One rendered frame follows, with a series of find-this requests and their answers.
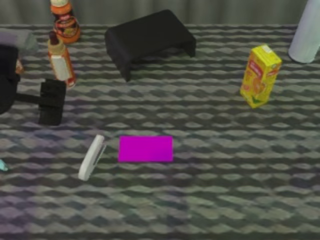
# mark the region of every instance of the black plastic stand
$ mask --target black plastic stand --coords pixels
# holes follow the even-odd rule
[[[170,10],[111,27],[104,39],[108,55],[127,82],[132,63],[148,55],[172,47],[196,55],[196,39]]]
[[[39,105],[41,125],[57,126],[62,121],[67,86],[63,81],[46,79],[40,96],[17,93],[20,76],[15,74],[18,50],[0,45],[0,115],[15,101]]]

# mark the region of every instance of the purple rectangle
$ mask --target purple rectangle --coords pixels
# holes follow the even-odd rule
[[[119,162],[172,162],[172,136],[121,136]]]

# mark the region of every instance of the yellow juice box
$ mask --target yellow juice box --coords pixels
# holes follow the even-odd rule
[[[253,109],[268,102],[281,64],[281,58],[266,44],[251,50],[240,93]]]

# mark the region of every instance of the striped tablecloth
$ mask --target striped tablecloth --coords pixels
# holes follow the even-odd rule
[[[30,29],[40,51],[23,59],[19,91],[52,78],[50,26]],[[77,86],[63,123],[37,125],[35,105],[0,116],[2,240],[293,240],[320,234],[320,59],[292,62],[295,25],[188,25],[195,58],[168,50],[126,83],[106,54],[106,26],[82,27],[68,47]],[[250,49],[283,59],[269,104],[239,94]],[[108,147],[78,180],[96,134]],[[121,135],[171,135],[174,163],[117,163]]]

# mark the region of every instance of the white cylinder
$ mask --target white cylinder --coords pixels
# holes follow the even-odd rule
[[[289,56],[299,63],[311,63],[320,47],[320,0],[308,0],[290,45]]]

